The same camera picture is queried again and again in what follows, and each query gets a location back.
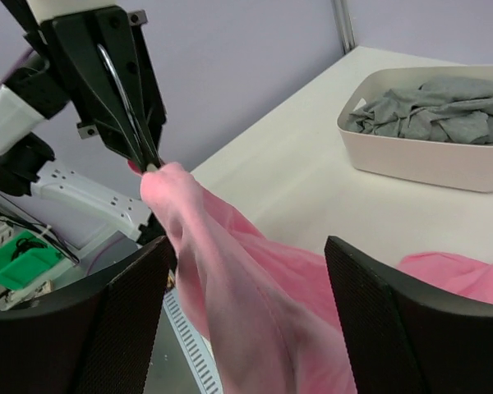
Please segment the aluminium frame post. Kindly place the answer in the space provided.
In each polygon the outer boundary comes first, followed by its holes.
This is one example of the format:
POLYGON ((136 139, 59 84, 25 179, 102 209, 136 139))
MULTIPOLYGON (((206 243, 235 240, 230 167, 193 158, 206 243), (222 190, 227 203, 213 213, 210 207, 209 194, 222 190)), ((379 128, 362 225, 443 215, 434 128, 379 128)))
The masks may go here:
POLYGON ((352 21, 348 10, 348 1, 332 0, 331 2, 343 53, 348 54, 356 47, 352 21))

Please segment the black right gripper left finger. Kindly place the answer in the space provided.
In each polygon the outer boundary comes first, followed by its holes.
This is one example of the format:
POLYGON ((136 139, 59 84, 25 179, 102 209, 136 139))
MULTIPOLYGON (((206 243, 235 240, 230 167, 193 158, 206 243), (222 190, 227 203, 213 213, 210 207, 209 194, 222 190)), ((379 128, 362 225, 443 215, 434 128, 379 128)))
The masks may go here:
POLYGON ((160 237, 0 311, 0 393, 142 393, 171 262, 172 246, 160 237))

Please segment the grey crumpled clothes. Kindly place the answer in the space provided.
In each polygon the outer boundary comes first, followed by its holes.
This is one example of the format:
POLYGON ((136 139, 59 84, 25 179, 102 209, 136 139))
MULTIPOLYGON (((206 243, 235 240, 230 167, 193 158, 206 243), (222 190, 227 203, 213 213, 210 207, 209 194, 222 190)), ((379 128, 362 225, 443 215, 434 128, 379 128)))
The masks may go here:
POLYGON ((437 76, 417 88, 389 89, 353 110, 346 131, 407 140, 493 144, 493 81, 437 76))

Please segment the green plastic bin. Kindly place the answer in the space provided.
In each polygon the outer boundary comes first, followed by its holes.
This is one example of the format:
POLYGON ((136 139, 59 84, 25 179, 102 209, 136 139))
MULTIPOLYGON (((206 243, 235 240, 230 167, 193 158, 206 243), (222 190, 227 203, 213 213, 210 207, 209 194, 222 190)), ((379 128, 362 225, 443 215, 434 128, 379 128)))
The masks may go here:
POLYGON ((63 259, 58 249, 23 231, 0 247, 0 285, 21 290, 63 259))

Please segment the white plastic basket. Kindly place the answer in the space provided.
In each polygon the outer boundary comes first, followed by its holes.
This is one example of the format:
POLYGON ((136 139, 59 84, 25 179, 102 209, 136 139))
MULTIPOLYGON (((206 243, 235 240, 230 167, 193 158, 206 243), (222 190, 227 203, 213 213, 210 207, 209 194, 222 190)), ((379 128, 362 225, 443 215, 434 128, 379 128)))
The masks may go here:
POLYGON ((347 131, 350 112, 380 97, 388 88, 414 88, 435 76, 493 81, 490 66, 393 68, 367 76, 346 102, 337 126, 357 170, 407 181, 482 193, 493 192, 493 145, 465 145, 387 138, 347 131))

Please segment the beige hanger with metal hook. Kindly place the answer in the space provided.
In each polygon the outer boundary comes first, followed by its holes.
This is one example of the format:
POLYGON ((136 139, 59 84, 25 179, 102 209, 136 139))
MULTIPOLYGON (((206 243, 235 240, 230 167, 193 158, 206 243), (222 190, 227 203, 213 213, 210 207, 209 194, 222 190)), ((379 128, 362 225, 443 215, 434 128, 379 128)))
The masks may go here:
POLYGON ((123 130, 122 134, 127 142, 127 146, 131 153, 131 158, 135 165, 138 166, 141 172, 152 172, 158 169, 161 162, 159 155, 154 148, 153 141, 145 133, 137 119, 137 115, 132 107, 131 101, 124 88, 121 78, 119 77, 116 67, 111 60, 107 50, 102 44, 97 44, 99 55, 104 63, 104 66, 113 79, 115 89, 120 97, 123 110, 125 112, 129 130, 123 130))

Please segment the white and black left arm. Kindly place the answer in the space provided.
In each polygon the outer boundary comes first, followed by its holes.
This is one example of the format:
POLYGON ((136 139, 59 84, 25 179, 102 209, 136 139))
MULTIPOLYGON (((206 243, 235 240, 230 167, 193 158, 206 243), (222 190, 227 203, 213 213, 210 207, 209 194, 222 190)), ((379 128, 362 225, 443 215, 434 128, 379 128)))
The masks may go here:
POLYGON ((139 172, 159 167, 166 112, 142 31, 115 1, 6 1, 29 49, 0 81, 0 191, 98 218, 139 245, 164 231, 146 205, 80 175, 99 140, 139 172))

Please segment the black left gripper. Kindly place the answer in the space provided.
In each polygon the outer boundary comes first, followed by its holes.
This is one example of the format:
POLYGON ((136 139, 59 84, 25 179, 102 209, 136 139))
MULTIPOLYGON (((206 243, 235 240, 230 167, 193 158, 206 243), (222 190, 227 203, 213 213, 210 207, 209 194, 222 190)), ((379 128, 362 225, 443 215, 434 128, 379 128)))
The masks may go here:
POLYGON ((141 171, 146 169, 146 134, 159 155, 166 122, 144 23, 143 11, 110 6, 57 16, 40 26, 81 120, 141 171))

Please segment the pink t shirt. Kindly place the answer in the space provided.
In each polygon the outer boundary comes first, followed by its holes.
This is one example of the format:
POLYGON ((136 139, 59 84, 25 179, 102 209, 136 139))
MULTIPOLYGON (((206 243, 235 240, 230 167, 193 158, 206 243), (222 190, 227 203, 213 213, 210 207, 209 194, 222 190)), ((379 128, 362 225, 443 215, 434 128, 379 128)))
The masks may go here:
MULTIPOLYGON (((177 257, 184 314, 210 342, 227 393, 360 393, 325 252, 266 238, 180 164, 141 174, 141 198, 177 257)), ((395 267, 493 305, 493 264, 428 252, 395 267)))

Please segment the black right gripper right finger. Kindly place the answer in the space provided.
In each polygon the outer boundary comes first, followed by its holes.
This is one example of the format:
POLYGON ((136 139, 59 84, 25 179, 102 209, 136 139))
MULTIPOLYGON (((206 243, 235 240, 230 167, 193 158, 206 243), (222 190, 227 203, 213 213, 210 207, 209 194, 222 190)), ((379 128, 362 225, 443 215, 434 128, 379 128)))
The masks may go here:
POLYGON ((358 392, 493 393, 493 305, 401 273, 337 236, 325 258, 358 392))

